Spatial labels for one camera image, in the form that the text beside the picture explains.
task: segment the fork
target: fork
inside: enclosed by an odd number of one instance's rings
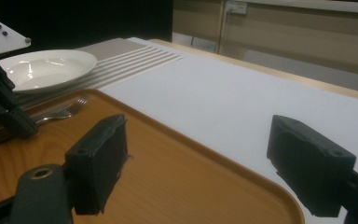
[[[33,118],[36,124],[45,123],[51,119],[67,119],[77,114],[77,112],[83,108],[83,106],[88,101],[89,96],[87,94],[81,95],[76,102],[66,105],[63,107],[59,107],[53,111],[49,111],[46,114],[42,114]]]

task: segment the table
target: table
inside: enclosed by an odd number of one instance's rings
[[[272,115],[298,119],[358,158],[358,91],[158,40],[116,39],[82,50],[103,61],[142,46],[174,60],[98,89],[291,194],[266,157]],[[306,223],[343,223],[345,217],[344,211],[339,218],[313,217],[304,207],[303,212]]]

